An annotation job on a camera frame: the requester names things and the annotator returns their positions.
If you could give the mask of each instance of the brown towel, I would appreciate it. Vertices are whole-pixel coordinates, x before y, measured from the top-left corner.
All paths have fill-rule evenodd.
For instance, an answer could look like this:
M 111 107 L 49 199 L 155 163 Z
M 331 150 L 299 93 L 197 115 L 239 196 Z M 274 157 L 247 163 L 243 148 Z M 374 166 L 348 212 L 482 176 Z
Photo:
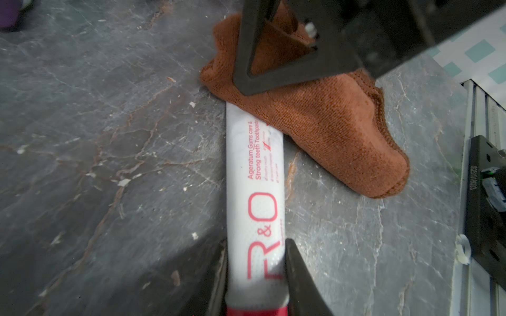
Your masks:
M 218 53 L 200 79 L 218 98 L 231 102 L 293 140 L 339 180 L 371 198 L 399 193 L 409 174 L 408 157 L 385 122 L 382 91 L 361 70 L 279 87 L 246 97 L 232 82 L 241 16 L 214 27 Z M 309 51 L 311 39 L 281 4 L 257 46 L 251 71 L 259 74 Z

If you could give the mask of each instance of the marble countertop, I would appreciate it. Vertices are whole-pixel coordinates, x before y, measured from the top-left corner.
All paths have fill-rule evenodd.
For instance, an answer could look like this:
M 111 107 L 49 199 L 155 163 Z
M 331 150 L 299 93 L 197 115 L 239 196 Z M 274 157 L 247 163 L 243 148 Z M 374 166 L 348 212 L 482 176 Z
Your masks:
M 225 104 L 198 73 L 240 9 L 47 0 L 0 34 L 0 314 L 189 299 L 226 236 Z M 447 315 L 466 94 L 425 55 L 377 83 L 406 188 L 360 196 L 287 138 L 286 233 L 336 315 Z

